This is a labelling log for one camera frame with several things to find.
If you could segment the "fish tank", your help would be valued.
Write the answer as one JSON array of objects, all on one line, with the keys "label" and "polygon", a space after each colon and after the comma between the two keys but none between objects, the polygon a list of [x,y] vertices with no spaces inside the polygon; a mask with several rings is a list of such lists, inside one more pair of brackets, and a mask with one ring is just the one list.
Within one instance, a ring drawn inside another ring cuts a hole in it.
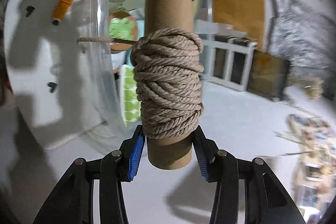
[{"label": "fish tank", "polygon": [[247,91],[271,101],[283,101],[290,61],[255,51]]}]

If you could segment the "white drawer shelf unit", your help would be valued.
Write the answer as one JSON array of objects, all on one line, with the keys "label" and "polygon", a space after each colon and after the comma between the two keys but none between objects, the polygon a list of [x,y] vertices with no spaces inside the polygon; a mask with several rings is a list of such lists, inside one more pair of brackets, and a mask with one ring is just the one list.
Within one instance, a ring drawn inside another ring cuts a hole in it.
[{"label": "white drawer shelf unit", "polygon": [[246,91],[257,42],[227,24],[200,19],[195,21],[195,33],[204,46],[201,80]]}]

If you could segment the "cardboard tube with twine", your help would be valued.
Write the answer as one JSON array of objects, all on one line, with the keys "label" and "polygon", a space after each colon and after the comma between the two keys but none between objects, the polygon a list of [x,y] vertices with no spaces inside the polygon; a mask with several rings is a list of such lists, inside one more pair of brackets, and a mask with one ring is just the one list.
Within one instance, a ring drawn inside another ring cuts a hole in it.
[{"label": "cardboard tube with twine", "polygon": [[191,133],[204,106],[203,44],[193,33],[192,0],[145,0],[145,35],[130,42],[150,163],[180,169],[191,160]]}]

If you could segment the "orange hand cream tube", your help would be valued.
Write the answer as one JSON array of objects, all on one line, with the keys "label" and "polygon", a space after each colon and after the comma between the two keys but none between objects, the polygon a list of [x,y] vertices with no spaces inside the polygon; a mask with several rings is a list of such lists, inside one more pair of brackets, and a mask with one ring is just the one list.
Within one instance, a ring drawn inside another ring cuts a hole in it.
[{"label": "orange hand cream tube", "polygon": [[74,0],[59,0],[56,5],[53,15],[52,15],[52,24],[58,26],[60,22],[63,21],[63,18],[69,9],[70,5]]}]

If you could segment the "clear plastic storage bin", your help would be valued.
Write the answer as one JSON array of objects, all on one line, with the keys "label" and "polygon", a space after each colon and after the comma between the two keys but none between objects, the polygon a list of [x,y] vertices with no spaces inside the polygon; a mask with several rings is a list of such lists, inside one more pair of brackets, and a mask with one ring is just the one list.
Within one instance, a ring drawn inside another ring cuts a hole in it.
[{"label": "clear plastic storage bin", "polygon": [[[145,33],[145,0],[87,0],[88,36],[109,35],[109,15],[127,12],[138,24],[138,39]],[[86,54],[93,85],[93,104],[102,118],[102,124],[88,131],[85,138],[102,154],[117,148],[129,138],[139,121],[124,125],[120,111],[119,71],[124,64],[130,65],[129,44],[85,42]]]}]

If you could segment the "green dotted white packet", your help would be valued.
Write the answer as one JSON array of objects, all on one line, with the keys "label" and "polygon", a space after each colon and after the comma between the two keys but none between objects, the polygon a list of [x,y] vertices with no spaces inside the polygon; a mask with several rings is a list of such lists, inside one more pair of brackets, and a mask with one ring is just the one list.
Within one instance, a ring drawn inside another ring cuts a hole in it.
[{"label": "green dotted white packet", "polygon": [[127,127],[141,118],[141,103],[137,99],[137,83],[134,80],[133,67],[127,64],[122,65],[119,80],[121,118]]}]

